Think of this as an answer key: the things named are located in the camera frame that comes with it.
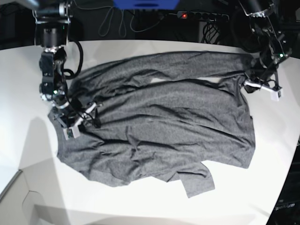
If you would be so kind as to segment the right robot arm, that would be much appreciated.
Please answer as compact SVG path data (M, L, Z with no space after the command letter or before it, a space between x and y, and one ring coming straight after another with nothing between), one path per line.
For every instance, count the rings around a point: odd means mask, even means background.
M67 80L76 78L83 65L83 48L77 45L80 60L76 72L65 69L67 54L64 47L69 39L71 24L70 0L20 0L19 4L32 10L35 18L34 43L43 51L39 60L42 81L39 93L44 101L52 103L54 118L60 123L66 140L80 136L80 125L86 121L96 126L96 119L91 112L96 109L96 103L82 105L81 102L68 94Z

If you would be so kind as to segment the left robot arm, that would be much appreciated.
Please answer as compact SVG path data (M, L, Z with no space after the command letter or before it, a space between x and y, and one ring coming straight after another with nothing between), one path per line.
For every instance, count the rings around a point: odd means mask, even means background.
M279 85L277 69L290 57L292 49L280 29L276 3L272 0L240 0L239 4L250 20L252 33L262 39L259 58L246 72L245 90L247 93L265 90L270 93L271 100L279 101L283 88Z

